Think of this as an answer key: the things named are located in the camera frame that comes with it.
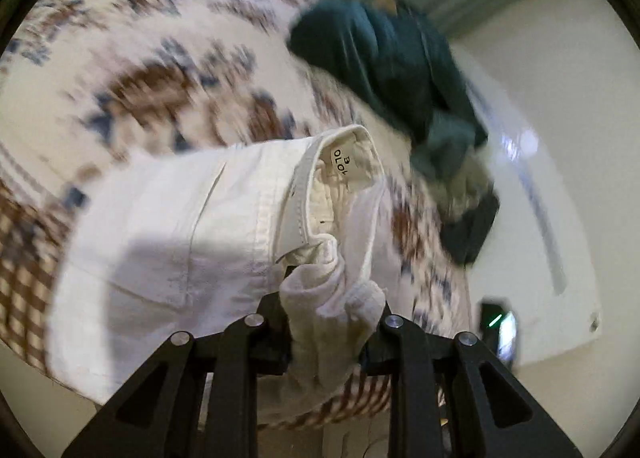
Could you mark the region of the white pants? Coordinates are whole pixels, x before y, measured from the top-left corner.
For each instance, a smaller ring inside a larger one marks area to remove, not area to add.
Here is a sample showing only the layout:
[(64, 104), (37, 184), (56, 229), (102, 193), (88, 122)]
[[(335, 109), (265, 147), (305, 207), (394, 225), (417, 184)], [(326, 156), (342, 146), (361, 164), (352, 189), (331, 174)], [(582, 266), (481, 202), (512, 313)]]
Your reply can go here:
[(104, 176), (73, 228), (47, 314), (58, 381), (103, 403), (173, 332), (225, 330), (277, 293), (292, 362), (262, 380), (282, 418), (345, 383), (397, 265), (369, 132), (140, 156)]

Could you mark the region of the white headboard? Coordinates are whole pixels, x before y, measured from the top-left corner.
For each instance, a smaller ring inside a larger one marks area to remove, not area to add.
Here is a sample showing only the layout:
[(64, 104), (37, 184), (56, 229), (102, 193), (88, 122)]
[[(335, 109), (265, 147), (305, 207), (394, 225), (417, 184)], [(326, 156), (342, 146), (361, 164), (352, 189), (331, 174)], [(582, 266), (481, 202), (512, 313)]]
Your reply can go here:
[(468, 272), (469, 296), (506, 302), (516, 319), (516, 362), (533, 365), (596, 340), (602, 308), (584, 226), (547, 146), (506, 90), (452, 48), (477, 117), (480, 151), (500, 207)]

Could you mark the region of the dark clothes pile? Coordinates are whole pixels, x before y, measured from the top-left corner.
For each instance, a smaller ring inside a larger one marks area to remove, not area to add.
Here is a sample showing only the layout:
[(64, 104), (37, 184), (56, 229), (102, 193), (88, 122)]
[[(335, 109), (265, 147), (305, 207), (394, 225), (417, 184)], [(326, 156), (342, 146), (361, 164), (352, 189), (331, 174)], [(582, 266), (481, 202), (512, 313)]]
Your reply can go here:
[(432, 190), (440, 216), (439, 239), (459, 266), (473, 264), (494, 225), (500, 201), (484, 163), (467, 155), (450, 180)]

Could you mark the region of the dark teal plush blanket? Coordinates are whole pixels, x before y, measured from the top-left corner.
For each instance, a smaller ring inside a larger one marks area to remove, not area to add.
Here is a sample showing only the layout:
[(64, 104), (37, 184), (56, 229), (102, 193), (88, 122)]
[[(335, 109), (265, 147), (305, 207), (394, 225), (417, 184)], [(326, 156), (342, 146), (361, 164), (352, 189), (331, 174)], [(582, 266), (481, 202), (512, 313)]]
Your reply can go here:
[(447, 40), (411, 7), (390, 13), (359, 0), (321, 0), (292, 25), (288, 48), (406, 134), (412, 164), (431, 181), (453, 178), (486, 143)]

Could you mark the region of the floral bed blanket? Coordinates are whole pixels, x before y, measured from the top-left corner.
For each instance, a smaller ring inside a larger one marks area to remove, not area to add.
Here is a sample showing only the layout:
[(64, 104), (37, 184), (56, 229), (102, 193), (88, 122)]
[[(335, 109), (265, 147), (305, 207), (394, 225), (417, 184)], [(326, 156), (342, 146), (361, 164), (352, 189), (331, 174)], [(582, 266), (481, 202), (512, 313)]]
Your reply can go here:
[[(1, 57), (1, 337), (25, 362), (66, 386), (49, 367), (48, 308), (79, 213), (101, 178), (140, 156), (299, 140), (346, 126), (369, 132), (387, 182), (382, 223), (397, 274), (384, 308), (440, 336), (469, 325), (465, 277), (442, 250), (408, 140), (288, 50), (288, 28), (309, 2), (37, 1)], [(325, 402), (282, 418), (264, 417), (258, 406), (258, 420), (324, 426), (389, 404), (390, 379), (365, 376), (356, 357)]]

